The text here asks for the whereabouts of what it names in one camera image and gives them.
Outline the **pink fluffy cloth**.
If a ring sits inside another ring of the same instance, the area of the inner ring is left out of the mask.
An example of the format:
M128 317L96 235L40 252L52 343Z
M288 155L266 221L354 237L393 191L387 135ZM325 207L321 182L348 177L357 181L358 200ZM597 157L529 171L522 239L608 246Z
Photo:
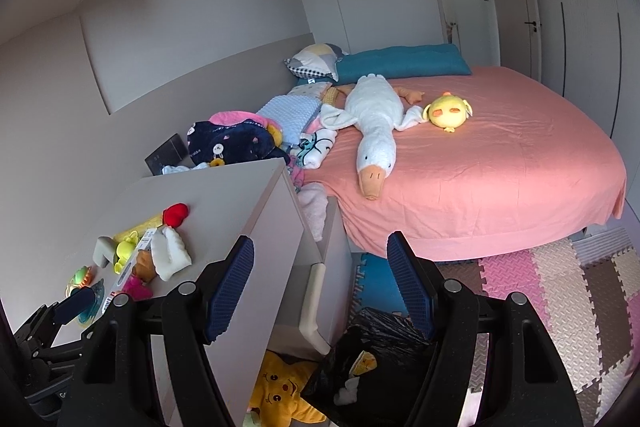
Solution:
M297 198L312 237L316 242L320 242L326 225L326 210L329 205L326 189L321 183L308 183L299 190Z

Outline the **green orange crocodile toy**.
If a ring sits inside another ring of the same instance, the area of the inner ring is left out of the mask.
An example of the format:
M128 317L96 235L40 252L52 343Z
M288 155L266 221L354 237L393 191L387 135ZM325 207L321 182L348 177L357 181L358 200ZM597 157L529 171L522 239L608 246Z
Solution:
M68 281L65 287L65 297L70 297L70 295L72 295L73 291L76 291L76 289L90 286L95 276L96 270L93 267L83 265L73 274L73 276Z

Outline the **black trash bag bin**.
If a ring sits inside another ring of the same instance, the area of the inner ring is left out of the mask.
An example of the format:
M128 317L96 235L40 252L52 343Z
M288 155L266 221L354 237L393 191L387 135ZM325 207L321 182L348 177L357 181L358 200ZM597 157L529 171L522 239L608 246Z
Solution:
M432 355L410 320L364 308L309 377L302 398L337 426L403 426Z

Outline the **white goose plush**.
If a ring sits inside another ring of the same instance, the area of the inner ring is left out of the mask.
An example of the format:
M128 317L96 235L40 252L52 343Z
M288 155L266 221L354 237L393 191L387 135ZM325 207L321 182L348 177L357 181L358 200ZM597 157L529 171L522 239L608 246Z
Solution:
M424 93L393 87L385 77L374 74L360 77L342 91L346 93L344 107L323 104L321 126L335 131L349 127L359 130L356 170L360 193L375 200L396 164L394 132L424 123L420 106Z

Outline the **white cartoon print cloth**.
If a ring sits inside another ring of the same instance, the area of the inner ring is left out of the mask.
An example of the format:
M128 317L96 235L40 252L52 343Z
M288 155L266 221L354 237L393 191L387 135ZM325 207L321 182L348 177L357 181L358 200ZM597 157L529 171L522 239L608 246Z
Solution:
M294 150L297 165L300 168L316 170L334 147L337 132L320 128L312 133L304 133Z

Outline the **white thermometer box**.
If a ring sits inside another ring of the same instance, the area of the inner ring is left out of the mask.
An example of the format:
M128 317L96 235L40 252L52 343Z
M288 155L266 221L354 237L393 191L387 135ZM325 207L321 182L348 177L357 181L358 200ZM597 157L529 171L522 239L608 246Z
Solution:
M127 260L126 265L124 265L110 291L106 294L105 299L102 303L101 312L104 312L110 305L112 300L115 298L115 296L124 290L124 286L127 283L130 275L132 274L134 266L136 265L138 254L140 253L140 251L143 251L143 249L146 249L151 245L152 236L156 231L157 228L150 228L144 232L139 243L137 243L136 247L134 247L134 250Z

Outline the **checkered patchwork pillow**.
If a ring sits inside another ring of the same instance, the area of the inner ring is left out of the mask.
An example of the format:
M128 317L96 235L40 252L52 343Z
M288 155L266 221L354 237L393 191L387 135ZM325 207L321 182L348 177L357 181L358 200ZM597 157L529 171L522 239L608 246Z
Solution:
M337 62L345 55L339 46L331 43L315 43L306 46L284 61L288 71L298 79L309 83L319 79L337 82Z

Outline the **colourful foam floor mats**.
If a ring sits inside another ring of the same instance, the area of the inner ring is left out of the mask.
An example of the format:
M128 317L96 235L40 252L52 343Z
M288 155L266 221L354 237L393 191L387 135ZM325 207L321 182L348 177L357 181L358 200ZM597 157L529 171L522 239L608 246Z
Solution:
M477 294L525 294L561 355L582 421L604 418L639 364L639 256L624 228L438 267Z

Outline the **red heart toy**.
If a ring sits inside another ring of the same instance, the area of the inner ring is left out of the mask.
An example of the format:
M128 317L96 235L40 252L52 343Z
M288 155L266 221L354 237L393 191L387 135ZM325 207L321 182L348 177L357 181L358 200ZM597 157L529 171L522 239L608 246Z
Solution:
M183 204L183 202L177 202L177 204L171 205L163 210L163 225L174 229L179 228L184 220L189 217L189 213L190 209L188 205Z

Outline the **brown bear toy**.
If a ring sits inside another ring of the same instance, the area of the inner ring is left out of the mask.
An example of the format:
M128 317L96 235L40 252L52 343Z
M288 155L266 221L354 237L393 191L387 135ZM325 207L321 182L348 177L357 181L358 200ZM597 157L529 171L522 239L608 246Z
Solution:
M151 251L138 251L136 263L134 264L134 276L143 283L149 284L157 276Z

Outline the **black wall socket panel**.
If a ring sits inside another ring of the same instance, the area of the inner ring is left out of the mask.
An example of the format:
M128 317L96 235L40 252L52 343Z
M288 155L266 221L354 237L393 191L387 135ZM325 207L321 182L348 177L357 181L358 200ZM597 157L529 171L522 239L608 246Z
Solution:
M146 167L153 176L160 176L164 167L177 167L189 156L186 144L178 133L160 144L145 158Z

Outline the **pink bed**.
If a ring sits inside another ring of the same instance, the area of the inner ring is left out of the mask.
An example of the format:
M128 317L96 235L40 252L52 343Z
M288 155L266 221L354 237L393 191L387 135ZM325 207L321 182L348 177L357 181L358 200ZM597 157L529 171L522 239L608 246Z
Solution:
M419 124L395 136L397 161L381 196L358 186L360 132L342 130L305 174L336 198L352 243L384 255L401 232L432 260L522 251L619 218L627 173L608 135L574 104L505 67L469 76L416 77L401 87L433 101L444 92L473 109L455 132Z

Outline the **pink garment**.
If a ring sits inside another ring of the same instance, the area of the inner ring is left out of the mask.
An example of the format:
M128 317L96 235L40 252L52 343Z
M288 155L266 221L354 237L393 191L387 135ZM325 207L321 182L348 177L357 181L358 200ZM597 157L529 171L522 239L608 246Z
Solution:
M211 124L216 126L231 127L236 124L242 124L242 122L251 120L255 124L259 124L263 128L267 129L271 124L269 118L262 117L255 113L244 112L244 110L228 110L228 112L219 112L209 117Z

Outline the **teal long pillow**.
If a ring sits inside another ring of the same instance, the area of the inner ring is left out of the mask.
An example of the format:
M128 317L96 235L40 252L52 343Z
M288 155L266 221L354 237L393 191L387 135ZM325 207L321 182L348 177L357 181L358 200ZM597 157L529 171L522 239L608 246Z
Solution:
M452 43L428 46L390 46L345 55L336 62L338 84L357 82L362 76L386 79L469 76L472 70Z

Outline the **grey L-shaped corner guard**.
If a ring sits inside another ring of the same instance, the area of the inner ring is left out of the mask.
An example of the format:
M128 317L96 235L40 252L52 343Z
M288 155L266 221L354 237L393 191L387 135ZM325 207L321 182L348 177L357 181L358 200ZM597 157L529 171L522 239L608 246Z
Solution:
M96 246L92 254L92 262L104 269L107 265L112 265L116 258L117 243L108 236L99 236L96 239Z

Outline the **yellow chick plush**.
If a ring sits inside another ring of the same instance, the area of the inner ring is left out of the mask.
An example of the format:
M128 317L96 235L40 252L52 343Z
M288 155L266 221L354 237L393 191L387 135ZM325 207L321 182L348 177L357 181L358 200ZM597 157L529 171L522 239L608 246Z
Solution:
M454 133L473 116L471 104L460 96L444 92L423 109L423 119L446 132Z

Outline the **white small cloth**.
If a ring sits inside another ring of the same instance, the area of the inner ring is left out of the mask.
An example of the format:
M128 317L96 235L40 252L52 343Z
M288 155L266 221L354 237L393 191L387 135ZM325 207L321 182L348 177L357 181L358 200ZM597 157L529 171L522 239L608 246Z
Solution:
M201 162L201 164L198 164L198 165L193 166L193 167L183 166L183 165L179 165L179 166L164 166L162 168L162 170L160 170L160 173L163 176L166 176L166 174L189 172L189 171L194 171L194 170L203 170L203 169L207 169L208 167L209 167L209 165L207 164L207 162Z

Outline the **navy cartoon pajama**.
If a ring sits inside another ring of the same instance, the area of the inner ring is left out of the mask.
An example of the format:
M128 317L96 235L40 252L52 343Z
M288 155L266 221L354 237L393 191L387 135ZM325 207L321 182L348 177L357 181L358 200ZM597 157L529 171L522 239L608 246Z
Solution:
M291 162L271 133L250 119L232 126L198 121L186 134L186 146L196 165L205 162L217 167L273 158L283 159L286 165Z

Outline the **pink doll toy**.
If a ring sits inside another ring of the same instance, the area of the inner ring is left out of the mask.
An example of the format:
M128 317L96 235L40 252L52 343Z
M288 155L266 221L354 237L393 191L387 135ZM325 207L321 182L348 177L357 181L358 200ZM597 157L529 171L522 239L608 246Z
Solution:
M122 286L122 292L134 301L148 300L153 297L152 289L135 275L128 277L126 283Z

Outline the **yellow green frog toy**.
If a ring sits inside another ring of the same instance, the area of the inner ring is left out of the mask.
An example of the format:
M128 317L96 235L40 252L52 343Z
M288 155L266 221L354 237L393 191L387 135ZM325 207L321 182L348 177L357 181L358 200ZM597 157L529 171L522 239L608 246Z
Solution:
M117 239L113 269L116 274L122 273L131 255L136 250L140 236L134 230Z

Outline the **yellow pikachu plush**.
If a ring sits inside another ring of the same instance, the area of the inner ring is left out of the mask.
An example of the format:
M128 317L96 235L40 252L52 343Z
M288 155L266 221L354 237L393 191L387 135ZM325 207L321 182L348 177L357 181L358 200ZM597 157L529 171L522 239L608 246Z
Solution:
M265 352L248 403L260 425L288 427L292 421L308 425L326 421L326 415L302 397L316 368L311 361L288 363L276 352Z

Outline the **light blue blanket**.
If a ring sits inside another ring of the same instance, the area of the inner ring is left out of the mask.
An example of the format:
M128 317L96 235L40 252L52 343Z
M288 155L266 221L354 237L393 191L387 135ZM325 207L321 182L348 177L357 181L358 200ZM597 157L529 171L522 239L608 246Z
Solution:
M318 98L305 95L278 95L258 109L257 114L276 122L286 145L296 145L311 121L320 112Z

